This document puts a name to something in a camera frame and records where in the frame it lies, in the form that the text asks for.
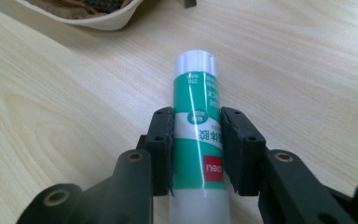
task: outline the black plastic mount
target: black plastic mount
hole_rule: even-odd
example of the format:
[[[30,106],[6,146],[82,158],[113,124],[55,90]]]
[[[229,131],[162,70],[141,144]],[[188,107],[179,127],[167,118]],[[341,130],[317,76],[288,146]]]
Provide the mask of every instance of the black plastic mount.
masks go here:
[[[353,198],[322,185],[294,153],[268,150],[266,140],[238,110],[222,107],[224,164],[241,196],[260,192],[264,223],[358,223],[358,189]]]
[[[268,150],[266,140],[238,110],[222,107],[224,166],[241,196],[259,195],[266,224],[358,223],[358,188],[351,198],[322,185],[301,159]],[[147,135],[122,153],[112,176],[82,191],[58,184],[39,193],[19,224],[153,223],[153,196],[172,191],[173,112],[155,112]]]

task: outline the white plastic tube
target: white plastic tube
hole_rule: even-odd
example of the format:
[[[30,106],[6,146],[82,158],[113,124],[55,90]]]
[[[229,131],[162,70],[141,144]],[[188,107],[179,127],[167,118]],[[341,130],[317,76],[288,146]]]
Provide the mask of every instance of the white plastic tube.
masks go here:
[[[173,94],[171,224],[228,224],[220,104],[214,56],[191,50],[176,60]]]

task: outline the wooden table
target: wooden table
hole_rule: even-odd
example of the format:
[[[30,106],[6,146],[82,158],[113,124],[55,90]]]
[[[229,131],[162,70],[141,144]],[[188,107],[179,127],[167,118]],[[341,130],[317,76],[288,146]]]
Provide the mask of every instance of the wooden table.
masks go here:
[[[221,105],[269,148],[296,153],[326,186],[358,186],[358,1],[145,0],[115,32],[80,28],[0,0],[0,223],[41,190],[87,189],[172,105],[173,64],[217,60]],[[230,187],[232,223],[262,223]],[[155,198],[155,223],[168,199]]]

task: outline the white cap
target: white cap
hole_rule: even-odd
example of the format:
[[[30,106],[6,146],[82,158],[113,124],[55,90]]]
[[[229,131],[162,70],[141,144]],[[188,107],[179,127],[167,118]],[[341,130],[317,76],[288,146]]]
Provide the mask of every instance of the white cap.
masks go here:
[[[188,72],[206,72],[217,77],[214,56],[197,49],[182,53],[176,59],[175,77]]]

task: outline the red logo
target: red logo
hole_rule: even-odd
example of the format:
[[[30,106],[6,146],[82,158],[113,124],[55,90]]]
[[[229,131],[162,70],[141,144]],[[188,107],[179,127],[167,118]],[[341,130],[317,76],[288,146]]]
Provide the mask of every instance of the red logo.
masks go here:
[[[222,158],[215,156],[204,156],[205,181],[223,181]]]

